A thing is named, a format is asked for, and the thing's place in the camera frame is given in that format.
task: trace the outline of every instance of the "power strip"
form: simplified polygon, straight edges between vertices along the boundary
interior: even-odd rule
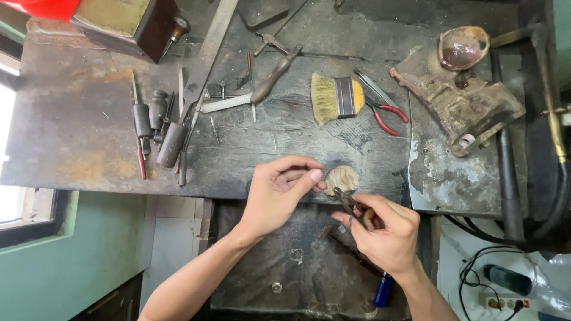
[[[516,301],[522,300],[524,307],[529,308],[532,301],[529,298],[515,293],[498,293],[500,297],[500,306],[502,309],[507,308],[513,310],[516,306]],[[478,294],[478,302],[481,306],[488,309],[498,309],[498,302],[496,295],[493,292],[481,292]]]

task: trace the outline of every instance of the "metal bowl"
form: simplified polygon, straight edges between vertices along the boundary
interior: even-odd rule
[[[490,36],[480,27],[466,26],[440,34],[438,60],[450,70],[472,68],[490,49]]]

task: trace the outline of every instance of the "red-handled pliers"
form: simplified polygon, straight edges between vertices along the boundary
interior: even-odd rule
[[[403,123],[405,124],[408,123],[408,117],[400,109],[396,107],[389,105],[379,105],[373,99],[371,99],[371,97],[367,95],[365,95],[365,103],[367,104],[367,106],[371,108],[371,110],[373,110],[373,113],[375,115],[375,120],[377,121],[377,124],[379,124],[379,127],[381,127],[381,129],[383,129],[387,134],[391,136],[398,136],[399,133],[392,130],[389,126],[387,126],[387,124],[385,124],[385,122],[383,122],[381,115],[379,115],[379,112],[375,108],[390,111],[396,114],[403,121]]]

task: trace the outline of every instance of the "blue screwdriver handle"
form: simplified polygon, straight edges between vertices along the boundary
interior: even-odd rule
[[[377,308],[384,308],[387,302],[387,297],[391,290],[393,283],[393,278],[389,273],[383,273],[381,281],[379,281],[379,286],[377,286],[377,293],[375,294],[375,299],[373,300],[373,305]]]

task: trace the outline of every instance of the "metal workbench surface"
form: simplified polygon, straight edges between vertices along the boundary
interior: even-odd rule
[[[309,1],[278,36],[286,46],[302,44],[304,55],[295,59],[290,71],[257,107],[256,123],[249,105],[200,116],[188,152],[188,184],[180,188],[173,170],[155,164],[156,145],[146,162],[149,178],[141,180],[130,89],[130,69],[135,69],[140,98],[150,103],[156,89],[177,90],[180,66],[186,73],[192,68],[192,57],[200,50],[218,1],[177,2],[192,30],[173,45],[159,65],[78,47],[76,42],[59,39],[55,43],[53,34],[52,38],[41,34],[26,37],[23,81],[16,97],[6,149],[10,159],[3,165],[2,184],[244,199],[257,164],[303,154],[325,163],[326,171],[338,164],[352,166],[360,174],[362,192],[382,194],[403,205],[411,204],[412,194],[412,206],[419,210],[500,214],[494,144],[464,159],[440,157],[435,150],[446,151],[443,134],[431,119],[425,119],[427,126],[417,126],[425,110],[390,77],[389,70],[411,48],[433,41],[453,27],[482,26],[492,36],[515,29],[515,5],[348,1],[344,12],[338,14],[331,0]],[[291,7],[300,2],[290,0]],[[236,77],[247,70],[246,52],[254,51],[260,41],[235,14],[209,84],[225,81],[232,89]],[[282,56],[268,48],[253,58],[254,81],[269,74]],[[412,127],[382,113],[385,122],[400,134],[391,137],[380,130],[365,108],[357,118],[318,128],[309,95],[311,75],[354,76],[354,67],[368,74],[411,116]],[[220,145],[212,134],[210,117],[218,126]],[[442,161],[438,168],[432,165],[435,158]],[[453,175],[445,171],[452,168]],[[449,191],[447,195],[442,195],[443,188]],[[324,195],[309,195],[305,200],[331,202]]]

